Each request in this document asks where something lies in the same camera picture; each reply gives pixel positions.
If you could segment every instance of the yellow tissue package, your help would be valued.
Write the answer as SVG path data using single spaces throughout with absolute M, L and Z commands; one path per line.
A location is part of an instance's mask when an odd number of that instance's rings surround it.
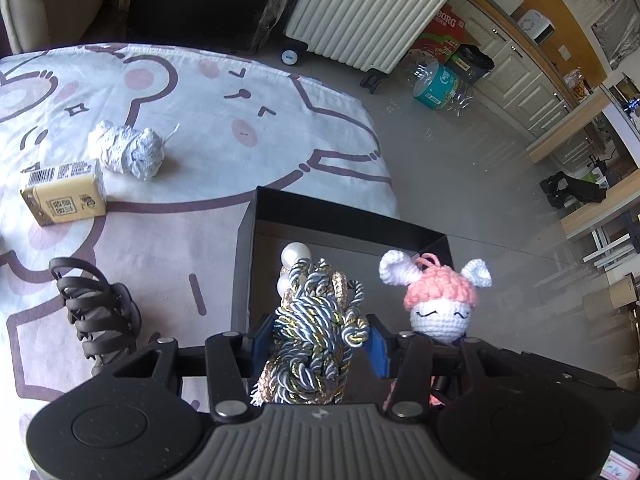
M 41 226 L 107 213 L 97 158 L 25 173 L 20 194 Z

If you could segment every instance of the rope tassel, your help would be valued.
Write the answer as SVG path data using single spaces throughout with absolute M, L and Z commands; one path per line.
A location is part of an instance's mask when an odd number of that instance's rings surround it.
M 276 310 L 275 347 L 252 391 L 252 404 L 340 402 L 353 349 L 369 336 L 358 310 L 364 287 L 347 282 L 322 258 L 317 265 L 300 258 L 289 282 Z

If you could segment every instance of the crochet doll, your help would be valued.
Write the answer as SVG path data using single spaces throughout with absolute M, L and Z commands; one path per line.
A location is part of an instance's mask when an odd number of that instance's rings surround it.
M 427 268 L 420 270 L 420 264 Z M 465 334 L 478 302 L 476 286 L 491 286 L 482 260 L 471 260 L 458 274 L 441 266 L 434 254 L 425 253 L 413 262 L 396 250 L 382 256 L 380 279 L 387 285 L 407 285 L 404 308 L 410 312 L 412 329 L 445 343 Z

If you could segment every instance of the pink crochet hair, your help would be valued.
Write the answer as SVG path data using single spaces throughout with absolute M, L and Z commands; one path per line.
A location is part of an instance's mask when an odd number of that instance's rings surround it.
M 422 257 L 416 258 L 415 262 L 427 268 L 419 280 L 407 287 L 404 296 L 405 309 L 411 310 L 417 303 L 438 298 L 459 301 L 472 307 L 478 304 L 473 284 L 451 267 L 441 266 L 435 254 L 425 253 Z

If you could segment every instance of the white pearl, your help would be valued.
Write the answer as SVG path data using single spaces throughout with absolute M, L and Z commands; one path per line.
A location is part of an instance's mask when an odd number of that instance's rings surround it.
M 281 298 L 284 297 L 284 293 L 287 291 L 289 287 L 291 287 L 291 282 L 289 281 L 289 277 L 286 274 L 283 274 L 278 279 L 278 285 L 277 285 L 278 294 L 280 295 Z
M 280 259 L 282 264 L 290 269 L 300 258 L 311 259 L 311 251 L 309 248 L 300 242 L 292 242 L 282 250 Z

